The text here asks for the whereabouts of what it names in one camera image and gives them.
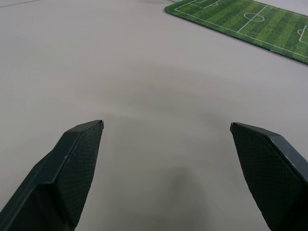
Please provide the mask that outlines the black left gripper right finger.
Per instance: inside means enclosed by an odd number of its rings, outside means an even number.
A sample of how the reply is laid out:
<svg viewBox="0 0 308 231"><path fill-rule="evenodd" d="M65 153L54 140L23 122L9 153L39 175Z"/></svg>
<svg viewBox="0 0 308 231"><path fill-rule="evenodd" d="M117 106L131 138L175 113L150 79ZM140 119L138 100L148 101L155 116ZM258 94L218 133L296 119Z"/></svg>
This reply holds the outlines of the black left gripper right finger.
<svg viewBox="0 0 308 231"><path fill-rule="evenodd" d="M250 193L272 231L308 229L308 162L280 134L231 123Z"/></svg>

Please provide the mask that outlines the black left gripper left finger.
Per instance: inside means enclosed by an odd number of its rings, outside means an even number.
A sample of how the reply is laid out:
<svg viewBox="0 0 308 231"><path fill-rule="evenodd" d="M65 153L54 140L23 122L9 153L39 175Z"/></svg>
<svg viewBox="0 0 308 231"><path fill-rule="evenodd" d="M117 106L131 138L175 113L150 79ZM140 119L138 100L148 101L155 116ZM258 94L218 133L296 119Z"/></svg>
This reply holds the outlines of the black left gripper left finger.
<svg viewBox="0 0 308 231"><path fill-rule="evenodd" d="M67 130L0 212L2 231L73 231L94 177L104 123Z"/></svg>

